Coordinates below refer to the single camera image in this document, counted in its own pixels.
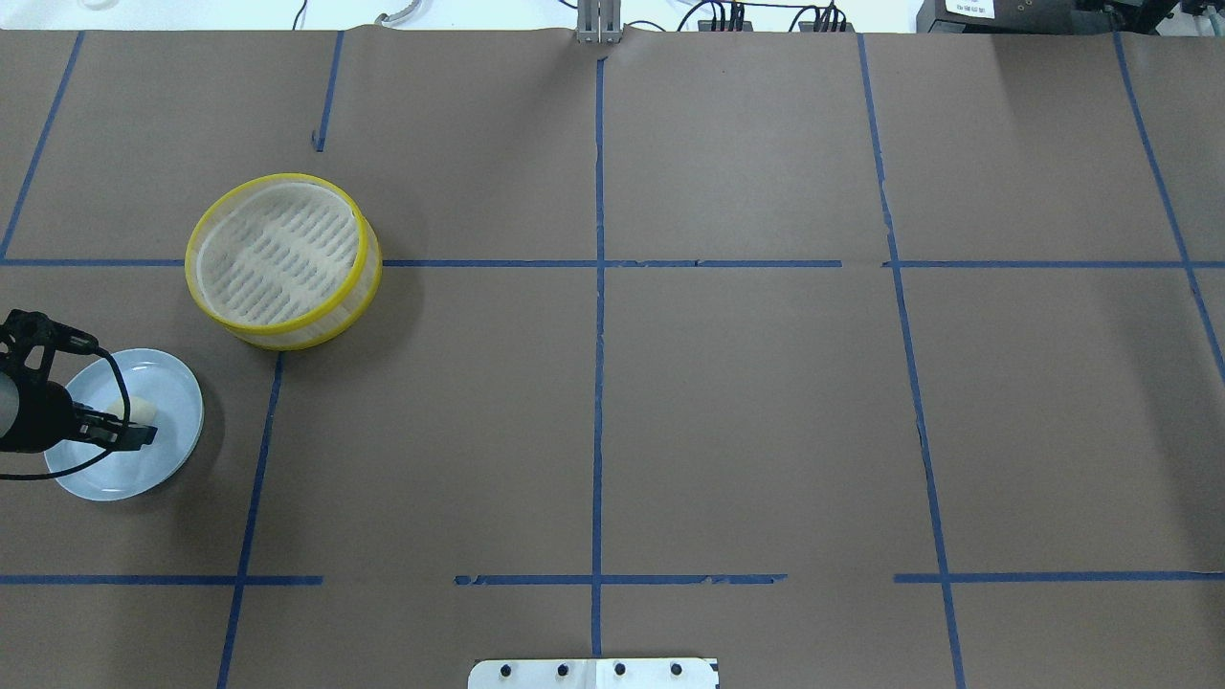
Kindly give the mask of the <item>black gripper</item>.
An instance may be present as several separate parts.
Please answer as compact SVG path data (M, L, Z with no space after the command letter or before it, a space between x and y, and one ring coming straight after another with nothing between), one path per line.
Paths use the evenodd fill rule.
M65 440L87 443L107 451L138 451L152 445L159 429L127 428L100 409L75 406L66 387L56 381L17 379L18 409L13 416L13 454L43 454Z

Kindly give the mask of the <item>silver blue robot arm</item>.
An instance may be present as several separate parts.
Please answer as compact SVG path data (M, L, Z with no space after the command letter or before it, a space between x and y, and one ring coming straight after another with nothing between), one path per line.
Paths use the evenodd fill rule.
M1 432L4 454L43 454L64 441L136 451L153 444L158 434L154 425L89 409L58 383L13 371L1 375Z

